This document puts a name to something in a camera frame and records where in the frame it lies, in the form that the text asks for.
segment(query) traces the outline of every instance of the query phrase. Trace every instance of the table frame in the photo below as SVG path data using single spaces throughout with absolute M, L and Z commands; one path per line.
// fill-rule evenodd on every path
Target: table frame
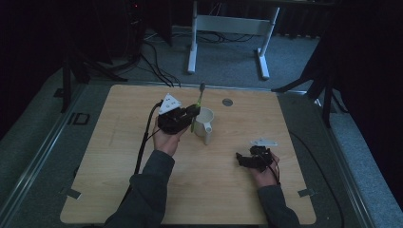
M 257 20 L 248 18 L 223 17 L 198 14 L 198 1 L 193 2 L 193 20 L 192 20 L 192 44 L 190 47 L 189 62 L 187 71 L 191 74 L 196 71 L 196 55 L 198 51 L 197 32 L 198 30 L 217 31 L 225 33 L 239 33 L 264 36 L 261 48 L 258 48 L 258 61 L 260 65 L 261 76 L 263 79 L 269 79 L 269 69 L 266 63 L 267 47 L 273 33 L 273 28 L 278 17 L 279 7 L 275 7 L 275 13 L 268 20 Z

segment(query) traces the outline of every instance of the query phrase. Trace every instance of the wire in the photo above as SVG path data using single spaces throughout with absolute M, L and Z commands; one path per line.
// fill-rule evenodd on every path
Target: wire
M 159 132 L 161 129 L 158 128 L 158 130 L 156 130 L 155 132 L 153 132 L 148 138 L 147 140 L 149 140 L 151 137 L 153 137 L 155 134 L 157 134 L 157 132 Z
M 155 111 L 155 109 L 157 107 L 161 106 L 162 104 L 163 104 L 163 101 L 160 101 L 160 102 L 156 103 L 153 106 L 153 108 L 151 109 L 151 112 L 150 112 L 150 114 L 148 116 L 147 126 L 145 127 L 145 132 L 144 132 L 144 135 L 143 135 L 142 144 L 140 145 L 139 154 L 137 155 L 136 168 L 134 170 L 134 174 L 138 174 L 139 171 L 140 171 L 140 166 L 142 164 L 142 158 L 143 158 L 143 153 L 144 153 L 144 149 L 145 149 L 145 144 L 147 143 L 147 141 L 149 139 L 148 138 L 148 130 L 149 130 L 149 127 L 150 127 L 150 124 L 151 124 L 151 119 L 152 119 L 152 116 L 154 114 L 154 111 Z M 125 199 L 127 198 L 128 194 L 131 192 L 131 189 L 132 189 L 132 187 L 131 187 L 131 185 L 129 185 L 128 188 L 127 188 L 127 191 L 125 193 L 125 196 L 121 201 L 121 204 L 125 201 Z
M 297 134 L 295 134 L 294 132 L 288 130 L 288 132 L 290 132 L 290 135 L 294 136 L 296 139 L 298 139 L 302 145 L 305 147 L 305 149 L 308 151 L 308 153 L 310 154 L 312 160 L 315 162 L 315 164 L 317 165 L 317 168 L 319 169 L 320 174 L 322 175 L 326 185 L 328 186 L 329 191 L 332 194 L 333 199 L 335 200 L 337 209 L 338 209 L 338 213 L 340 214 L 340 220 L 341 220 L 341 227 L 344 227 L 344 216 L 343 216 L 343 211 L 341 210 L 341 206 L 340 203 L 338 202 L 335 192 L 333 191 L 332 187 L 330 186 L 323 170 L 321 169 L 319 163 L 317 162 L 317 159 L 315 158 L 314 154 L 312 153 L 312 151 L 309 149 L 308 145 L 302 140 L 302 138 L 300 138 Z
M 278 163 L 277 163 L 274 159 L 272 159 L 272 161 L 274 161 L 274 162 L 276 163 L 276 166 L 277 166 L 277 168 L 278 168 L 278 175 L 276 175 L 276 172 L 273 170 L 273 168 L 270 166 L 270 164 L 266 162 L 266 159 L 263 158 L 261 154 L 259 154 L 259 157 L 263 160 L 263 162 L 266 163 L 266 167 L 268 167 L 268 168 L 270 169 L 270 171 L 272 171 L 273 176 L 275 176 L 276 183 L 279 185 L 279 168 L 278 168 Z
M 151 45 L 150 43 L 144 41 L 144 44 L 152 47 L 152 49 L 154 50 L 154 61 L 155 64 L 151 64 L 144 55 L 142 55 L 143 59 L 145 59 L 145 61 L 147 62 L 147 64 L 149 65 L 149 67 L 152 69 L 152 72 L 158 77 L 160 78 L 161 81 L 163 81 L 167 86 L 170 87 L 174 87 L 174 84 L 172 83 L 172 81 L 170 79 L 172 79 L 175 83 L 177 83 L 179 85 L 179 87 L 181 87 L 181 82 L 180 80 L 173 76 L 172 74 L 166 72 L 165 70 L 161 69 L 160 66 L 158 65 L 158 55 L 157 55 L 157 50 L 155 49 L 155 47 L 153 45 Z

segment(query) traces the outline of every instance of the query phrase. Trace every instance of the person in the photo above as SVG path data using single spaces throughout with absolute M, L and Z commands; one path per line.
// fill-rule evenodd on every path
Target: person
M 130 178 L 132 190 L 117 211 L 106 220 L 105 228 L 159 227 L 163 221 L 167 184 L 175 164 L 172 157 L 187 128 L 176 135 L 167 135 L 158 128 L 157 121 L 153 129 L 154 150 L 142 174 Z M 276 163 L 272 163 L 272 168 L 278 175 Z M 250 172 L 258 185 L 260 203 L 268 223 L 274 227 L 299 227 L 297 215 L 286 206 L 274 173 L 268 169 L 260 173 L 252 168 Z

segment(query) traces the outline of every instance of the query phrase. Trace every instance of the cable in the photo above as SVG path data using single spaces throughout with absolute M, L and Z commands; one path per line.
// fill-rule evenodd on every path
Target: cable
M 137 155 L 136 168 L 135 168 L 135 170 L 134 170 L 134 174 L 138 174 L 139 171 L 140 171 L 140 166 L 141 166 L 141 164 L 142 164 L 142 158 L 143 158 L 143 153 L 144 153 L 144 149 L 145 149 L 145 144 L 147 143 L 147 141 L 148 141 L 148 139 L 149 139 L 149 138 L 148 138 L 148 129 L 149 129 L 149 127 L 150 127 L 151 119 L 152 119 L 152 116 L 153 116 L 153 114 L 154 114 L 154 111 L 155 111 L 155 109 L 156 109 L 157 107 L 161 106 L 162 104 L 163 104 L 163 101 L 160 101 L 160 102 L 156 103 L 156 104 L 154 105 L 154 107 L 151 109 L 151 112 L 150 112 L 150 114 L 149 114 L 149 116 L 148 116 L 147 126 L 146 126 L 146 128 L 145 128 L 145 132 L 144 132 L 144 135 L 143 135 L 142 144 L 141 144 L 140 149 L 139 149 L 139 154 Z M 125 199 L 127 198 L 128 194 L 131 192 L 131 189 L 132 189 L 132 187 L 131 187 L 131 185 L 129 185 L 128 188 L 127 188 L 127 191 L 126 191 L 126 193 L 125 193 L 125 196 L 124 196 L 124 198 L 123 198 L 122 201 L 121 201 L 121 204 L 125 201 Z
M 147 64 L 151 67 L 152 71 L 154 72 L 154 74 L 160 78 L 161 81 L 163 81 L 167 86 L 172 86 L 174 87 L 174 84 L 172 83 L 172 81 L 170 79 L 173 79 L 178 85 L 179 87 L 181 87 L 181 82 L 179 81 L 179 79 L 175 76 L 173 76 L 172 74 L 166 72 L 165 70 L 161 69 L 160 66 L 158 65 L 158 54 L 157 54 L 157 50 L 155 49 L 155 47 L 153 45 L 151 45 L 150 43 L 144 41 L 144 44 L 152 47 L 152 49 L 154 50 L 154 61 L 155 64 L 151 64 L 144 55 L 142 55 L 143 59 L 145 59 L 145 61 L 147 62 Z
M 154 74 L 161 80 L 163 81 L 167 86 L 172 87 L 172 82 L 166 78 L 164 78 L 164 76 L 162 77 L 162 75 L 160 75 L 158 72 L 155 71 L 155 68 L 153 67 L 153 65 L 147 60 L 147 58 L 145 58 L 145 56 L 143 54 L 141 54 L 142 58 L 147 62 L 147 64 L 151 67 L 152 71 L 154 72 Z
M 331 194 L 332 194 L 333 199 L 335 200 L 335 203 L 336 203 L 336 206 L 337 206 L 337 209 L 338 209 L 338 213 L 340 214 L 341 227 L 343 228 L 343 227 L 344 227 L 344 216 L 343 216 L 343 211 L 341 210 L 340 203 L 338 202 L 338 200 L 337 200 L 337 198 L 336 198 L 336 195 L 335 195 L 335 192 L 333 191 L 332 187 L 330 186 L 330 184 L 329 184 L 329 182 L 328 182 L 328 180 L 327 180 L 327 178 L 326 178 L 326 176 L 325 176 L 323 170 L 320 168 L 320 165 L 319 165 L 319 163 L 317 162 L 317 159 L 314 157 L 314 154 L 313 154 L 312 151 L 309 149 L 308 145 L 307 145 L 298 135 L 296 135 L 294 132 L 292 132 L 292 131 L 290 131 L 290 130 L 288 130 L 288 132 L 290 132 L 290 135 L 294 136 L 295 138 L 297 138 L 297 139 L 302 143 L 302 145 L 305 147 L 305 149 L 306 149 L 306 150 L 308 151 L 308 153 L 310 154 L 312 160 L 313 160 L 313 161 L 315 162 L 315 164 L 317 165 L 317 168 L 319 169 L 320 174 L 322 175 L 322 177 L 323 177 L 323 179 L 324 179 L 326 185 L 328 186 L 329 191 L 330 191 Z

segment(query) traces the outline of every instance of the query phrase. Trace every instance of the wooden tabletop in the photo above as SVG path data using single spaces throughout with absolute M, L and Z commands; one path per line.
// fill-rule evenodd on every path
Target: wooden tabletop
M 62 222 L 104 223 L 116 211 L 134 173 L 149 113 L 166 93 L 181 101 L 182 107 L 194 104 L 200 95 L 197 88 L 115 85 L 110 89 L 71 187 L 82 196 L 67 197 Z M 226 106 L 223 99 L 231 99 L 233 104 Z M 202 138 L 190 130 L 182 135 L 174 156 L 163 223 L 266 223 L 257 187 L 235 156 L 236 152 L 250 155 L 250 141 L 261 137 L 278 143 L 270 148 L 280 158 L 280 181 L 287 205 L 297 213 L 301 224 L 314 223 L 316 215 L 310 198 L 301 198 L 297 193 L 306 185 L 277 95 L 207 88 L 201 106 L 215 113 L 212 140 L 204 145 Z M 150 140 L 142 169 L 152 150 Z

